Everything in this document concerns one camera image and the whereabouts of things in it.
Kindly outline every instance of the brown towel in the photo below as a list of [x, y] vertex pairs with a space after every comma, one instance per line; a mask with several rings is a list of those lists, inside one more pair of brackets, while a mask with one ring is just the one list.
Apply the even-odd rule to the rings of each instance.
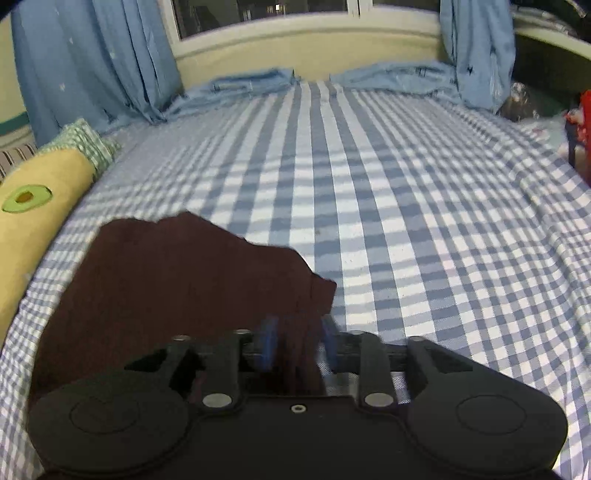
[[190, 213], [103, 226], [38, 346], [29, 407], [51, 390], [120, 368], [174, 335], [215, 342], [279, 319], [276, 365], [291, 393], [322, 391], [314, 362], [336, 285], [295, 251], [252, 245]]

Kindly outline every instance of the wrinkled fabric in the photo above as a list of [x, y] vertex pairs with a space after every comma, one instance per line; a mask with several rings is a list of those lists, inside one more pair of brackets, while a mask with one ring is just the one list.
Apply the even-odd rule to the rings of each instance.
[[452, 64], [377, 63], [330, 76], [344, 87], [432, 96], [497, 112], [515, 63], [508, 0], [441, 0], [441, 33]]
[[219, 77], [190, 88], [175, 99], [166, 112], [168, 119], [198, 113], [204, 109], [227, 105], [241, 98], [286, 90], [299, 79], [290, 69], [268, 69]]
[[440, 61], [376, 63], [331, 75], [330, 81], [349, 88], [389, 90], [429, 95], [451, 103], [462, 102], [454, 67]]
[[78, 118], [100, 133], [163, 121], [181, 89], [156, 0], [25, 0], [11, 21], [39, 146]]
[[462, 101], [496, 112], [511, 91], [515, 63], [509, 0], [441, 0], [439, 20]]

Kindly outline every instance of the green checkered fabric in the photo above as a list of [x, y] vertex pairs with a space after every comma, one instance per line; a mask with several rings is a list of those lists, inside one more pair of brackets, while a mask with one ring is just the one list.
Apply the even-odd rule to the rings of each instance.
[[121, 146], [111, 140], [101, 138], [83, 118], [66, 125], [51, 142], [39, 149], [39, 154], [54, 150], [75, 148], [80, 151], [95, 168], [94, 178], [99, 178], [113, 163], [113, 155]]

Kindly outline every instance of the black plastic mount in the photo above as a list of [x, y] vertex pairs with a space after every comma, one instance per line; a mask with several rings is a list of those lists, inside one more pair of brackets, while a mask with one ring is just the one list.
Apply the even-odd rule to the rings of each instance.
[[[384, 345], [324, 322], [332, 371], [359, 376], [356, 403], [249, 393], [245, 379], [272, 366], [273, 324], [213, 347], [180, 337], [33, 406], [48, 478], [231, 478], [240, 461], [269, 479], [557, 478], [567, 421], [550, 397], [421, 337]], [[398, 403], [392, 371], [410, 403]]]

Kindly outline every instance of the blue and white checkered sheet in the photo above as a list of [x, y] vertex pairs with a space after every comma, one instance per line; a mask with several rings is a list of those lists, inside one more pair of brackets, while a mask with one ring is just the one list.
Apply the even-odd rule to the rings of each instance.
[[342, 327], [423, 335], [549, 393], [569, 420], [556, 471], [589, 479], [591, 193], [547, 147], [487, 113], [327, 83], [117, 137], [2, 351], [3, 479], [41, 472], [24, 430], [35, 347], [99, 227], [183, 210], [296, 249], [337, 282]]

